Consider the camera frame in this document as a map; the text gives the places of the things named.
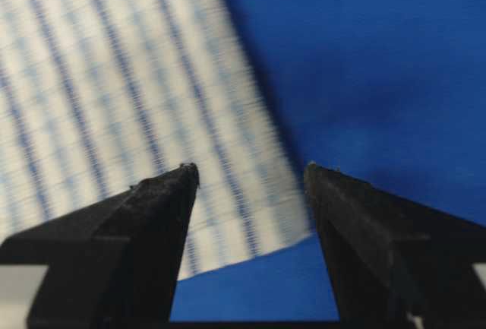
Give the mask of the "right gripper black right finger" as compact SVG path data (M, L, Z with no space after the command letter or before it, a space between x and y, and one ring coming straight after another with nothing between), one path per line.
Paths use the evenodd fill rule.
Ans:
M341 322L485 326L484 226L316 163L304 182Z

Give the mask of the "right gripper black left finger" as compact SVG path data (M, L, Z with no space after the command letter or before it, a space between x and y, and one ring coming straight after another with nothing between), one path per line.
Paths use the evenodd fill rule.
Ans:
M184 163L9 236L3 328L121 328L168 321L200 184Z

